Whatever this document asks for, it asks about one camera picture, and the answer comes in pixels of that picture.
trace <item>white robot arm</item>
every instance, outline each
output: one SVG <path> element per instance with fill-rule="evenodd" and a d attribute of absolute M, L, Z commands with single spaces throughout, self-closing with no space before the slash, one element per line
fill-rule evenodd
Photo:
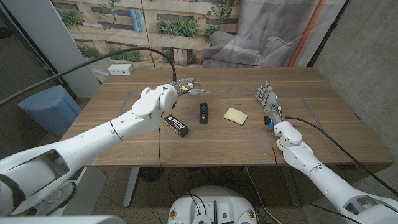
<path fill-rule="evenodd" d="M 397 201 L 355 189 L 314 156 L 301 133 L 285 121 L 268 82 L 259 88 L 256 98 L 270 117 L 275 135 L 280 137 L 277 146 L 283 151 L 286 162 L 310 178 L 339 213 L 363 224 L 397 223 Z M 355 223 L 346 218 L 345 222 Z"/>
<path fill-rule="evenodd" d="M 146 88 L 130 111 L 75 137 L 35 147 L 0 160 L 0 216 L 21 213 L 57 190 L 89 160 L 121 141 L 160 127 L 161 112 L 182 94 L 206 90 L 194 78 Z"/>

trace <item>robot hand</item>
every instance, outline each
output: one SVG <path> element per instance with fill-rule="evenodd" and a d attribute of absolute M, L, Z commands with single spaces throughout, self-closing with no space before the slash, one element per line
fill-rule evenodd
<path fill-rule="evenodd" d="M 264 112 L 274 125 L 285 121 L 281 113 L 282 108 L 279 105 L 278 96 L 274 93 L 274 89 L 270 86 L 268 81 L 266 81 L 265 86 L 261 85 L 260 88 L 258 88 L 256 98 L 264 107 Z"/>
<path fill-rule="evenodd" d="M 206 89 L 194 89 L 195 87 L 200 87 L 200 84 L 197 82 L 196 78 L 181 79 L 173 82 L 172 85 L 176 89 L 178 96 L 181 96 L 182 94 L 197 96 L 207 92 Z"/>

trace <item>printed backdrop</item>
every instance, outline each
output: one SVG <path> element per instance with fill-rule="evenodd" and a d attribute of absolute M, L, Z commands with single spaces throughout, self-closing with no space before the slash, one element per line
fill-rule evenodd
<path fill-rule="evenodd" d="M 150 47 L 176 68 L 304 67 L 345 0 L 52 0 L 82 55 Z M 103 81 L 112 63 L 170 68 L 152 52 L 91 66 Z"/>

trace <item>table top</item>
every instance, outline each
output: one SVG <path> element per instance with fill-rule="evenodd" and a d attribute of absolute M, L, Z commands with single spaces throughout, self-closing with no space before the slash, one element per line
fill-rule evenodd
<path fill-rule="evenodd" d="M 275 165 L 271 132 L 254 95 L 266 80 L 274 87 L 285 116 L 306 119 L 323 128 L 364 164 L 389 164 L 393 158 L 314 68 L 180 69 L 177 78 L 195 77 L 201 96 L 183 95 L 166 111 L 188 126 L 181 138 L 165 123 L 160 129 L 162 166 L 263 166 Z M 170 83 L 171 70 L 135 70 L 132 75 L 109 76 L 86 105 L 63 139 L 73 137 L 127 112 L 145 87 Z M 208 124 L 199 123 L 199 104 L 208 103 Z M 224 119 L 228 108 L 248 115 L 241 126 Z M 324 164 L 353 164 L 321 132 L 290 120 Z M 285 164 L 274 143 L 278 164 Z M 86 166 L 159 166 L 158 131 L 123 141 Z"/>

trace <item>orange pipe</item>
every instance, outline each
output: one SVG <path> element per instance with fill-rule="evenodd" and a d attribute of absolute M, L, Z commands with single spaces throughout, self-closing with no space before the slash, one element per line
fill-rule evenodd
<path fill-rule="evenodd" d="M 288 64 L 288 67 L 293 67 L 294 63 L 297 60 L 297 57 L 299 56 L 301 50 L 303 49 L 304 43 L 307 40 L 308 36 L 311 33 L 312 28 L 314 27 L 315 23 L 317 22 L 317 19 L 319 17 L 319 15 L 322 12 L 323 6 L 325 5 L 326 0 L 319 0 L 318 5 L 316 6 L 310 21 L 308 22 L 307 27 L 305 28 L 305 31 L 303 33 L 303 35 L 301 36 L 300 42 L 298 43 L 298 46 L 296 47 L 296 49 L 294 50 L 293 56 L 290 59 L 290 62 Z"/>

